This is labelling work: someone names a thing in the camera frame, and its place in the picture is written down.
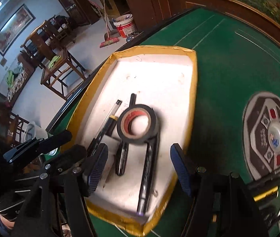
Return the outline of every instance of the white plastic container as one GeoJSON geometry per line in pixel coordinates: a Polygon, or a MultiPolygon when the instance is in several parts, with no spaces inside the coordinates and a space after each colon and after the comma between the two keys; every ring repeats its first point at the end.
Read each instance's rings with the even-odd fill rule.
{"type": "MultiPolygon", "coordinates": [[[[34,121],[30,122],[25,129],[25,135],[24,135],[24,142],[28,141],[29,139],[36,137],[37,139],[47,139],[48,133],[43,128],[36,125],[34,121]]],[[[49,156],[53,156],[57,153],[57,149],[54,149],[53,151],[47,153],[49,156]]]]}
{"type": "Polygon", "coordinates": [[[123,38],[127,38],[127,35],[130,35],[131,33],[137,31],[132,14],[122,15],[116,18],[116,20],[119,22],[114,22],[114,25],[123,38]]]}

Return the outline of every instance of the tape roll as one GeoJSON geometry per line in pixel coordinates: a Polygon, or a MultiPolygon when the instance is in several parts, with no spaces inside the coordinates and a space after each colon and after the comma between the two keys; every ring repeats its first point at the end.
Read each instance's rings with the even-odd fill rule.
{"type": "Polygon", "coordinates": [[[158,120],[152,108],[144,104],[136,104],[126,109],[117,121],[117,132],[122,141],[134,144],[143,144],[158,134],[158,120]],[[129,124],[138,116],[148,118],[147,128],[143,133],[134,135],[128,130],[129,124]]]}

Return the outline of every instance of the framed painting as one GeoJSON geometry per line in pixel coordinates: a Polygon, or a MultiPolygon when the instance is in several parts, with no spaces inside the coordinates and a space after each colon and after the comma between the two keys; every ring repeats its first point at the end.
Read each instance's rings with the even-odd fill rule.
{"type": "Polygon", "coordinates": [[[0,30],[0,54],[4,56],[15,39],[35,19],[26,5],[22,5],[0,30]]]}

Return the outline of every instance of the green cloth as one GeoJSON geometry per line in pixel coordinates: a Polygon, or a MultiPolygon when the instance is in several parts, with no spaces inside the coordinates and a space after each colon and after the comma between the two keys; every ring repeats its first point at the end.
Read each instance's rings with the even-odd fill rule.
{"type": "MultiPolygon", "coordinates": [[[[242,145],[243,110],[256,92],[269,91],[280,97],[280,49],[242,22],[204,9],[172,22],[141,45],[178,45],[196,51],[198,87],[188,156],[209,172],[228,175],[234,171],[245,183],[250,182],[242,145]]],[[[55,131],[66,128],[76,106],[55,131]]],[[[179,237],[191,204],[192,199],[177,182],[154,232],[161,237],[179,237]]],[[[280,188],[271,204],[278,211],[280,188]]],[[[93,215],[90,218],[99,237],[124,237],[114,225],[93,215]]],[[[278,233],[276,224],[270,237],[278,233]]],[[[156,235],[149,233],[146,237],[156,235]]]]}
{"type": "Polygon", "coordinates": [[[8,73],[8,76],[6,78],[6,83],[7,83],[8,87],[11,88],[13,86],[13,83],[14,83],[13,71],[9,70],[9,71],[7,71],[7,73],[8,73]]]}
{"type": "Polygon", "coordinates": [[[54,66],[54,63],[60,59],[61,56],[55,55],[52,60],[49,62],[48,69],[51,69],[54,66]]]}

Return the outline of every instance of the wall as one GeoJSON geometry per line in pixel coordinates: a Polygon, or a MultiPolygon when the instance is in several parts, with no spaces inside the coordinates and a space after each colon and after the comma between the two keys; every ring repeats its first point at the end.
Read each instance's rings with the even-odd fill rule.
{"type": "MultiPolygon", "coordinates": [[[[6,66],[9,68],[11,63],[17,57],[19,51],[21,50],[20,45],[24,43],[26,37],[44,20],[49,19],[53,15],[61,14],[67,16],[66,11],[63,9],[58,0],[18,0],[10,12],[5,12],[7,16],[3,21],[1,21],[0,29],[22,4],[27,6],[36,19],[24,29],[4,55],[7,63],[5,64],[5,67],[0,65],[0,83],[6,73],[6,66]]],[[[0,92],[4,95],[7,94],[7,90],[3,90],[2,88],[0,92]]]]}

